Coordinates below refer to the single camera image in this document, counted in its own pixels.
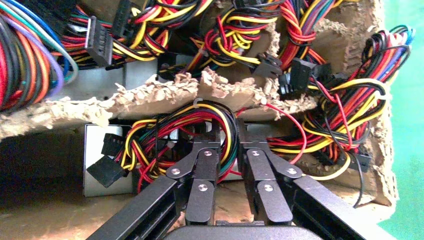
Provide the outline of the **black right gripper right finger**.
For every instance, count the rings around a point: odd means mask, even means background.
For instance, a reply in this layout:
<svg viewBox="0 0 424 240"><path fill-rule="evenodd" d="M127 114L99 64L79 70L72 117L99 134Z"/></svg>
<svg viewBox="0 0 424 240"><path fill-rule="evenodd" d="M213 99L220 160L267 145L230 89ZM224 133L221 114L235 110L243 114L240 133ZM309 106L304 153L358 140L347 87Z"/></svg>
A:
<svg viewBox="0 0 424 240"><path fill-rule="evenodd" d="M237 165L254 220L265 225L290 225L293 214L282 187L300 178L302 170L274 154L264 136L249 133L243 119L237 120L237 129Z"/></svg>

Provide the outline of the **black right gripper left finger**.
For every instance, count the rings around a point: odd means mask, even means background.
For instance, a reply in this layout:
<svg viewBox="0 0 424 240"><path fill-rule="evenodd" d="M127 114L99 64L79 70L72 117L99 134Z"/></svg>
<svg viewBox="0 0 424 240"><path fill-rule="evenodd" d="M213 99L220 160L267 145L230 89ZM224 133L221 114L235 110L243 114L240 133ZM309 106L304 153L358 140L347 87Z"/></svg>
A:
<svg viewBox="0 0 424 240"><path fill-rule="evenodd" d="M187 226L214 224L220 161L220 127L213 122L210 131L194 137L191 152L167 169L166 176L177 181L176 205L185 209Z"/></svg>

